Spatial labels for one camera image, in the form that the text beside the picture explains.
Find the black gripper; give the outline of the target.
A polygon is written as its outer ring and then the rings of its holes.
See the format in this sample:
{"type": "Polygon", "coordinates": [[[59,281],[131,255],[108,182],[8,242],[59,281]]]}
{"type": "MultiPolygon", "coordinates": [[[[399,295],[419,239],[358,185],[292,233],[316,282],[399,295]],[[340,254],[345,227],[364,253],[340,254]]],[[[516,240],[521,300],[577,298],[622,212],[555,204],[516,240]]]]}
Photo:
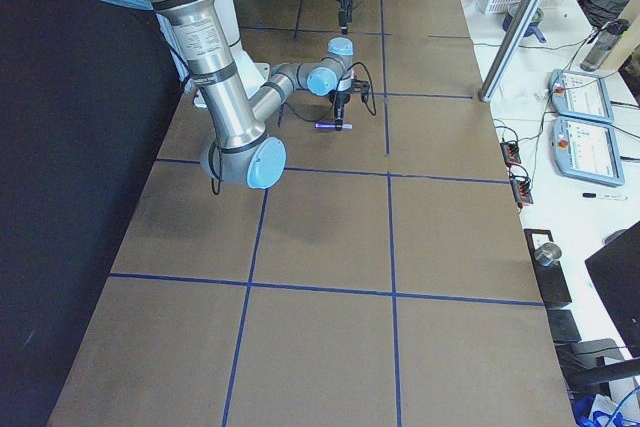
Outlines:
{"type": "Polygon", "coordinates": [[[354,0],[336,0],[340,9],[338,10],[338,21],[339,27],[343,30],[344,33],[349,32],[349,25],[352,22],[352,12],[351,9],[353,7],[354,0]]]}
{"type": "Polygon", "coordinates": [[[350,93],[333,90],[330,92],[330,101],[334,110],[334,130],[344,130],[344,107],[350,101],[350,93]]]}

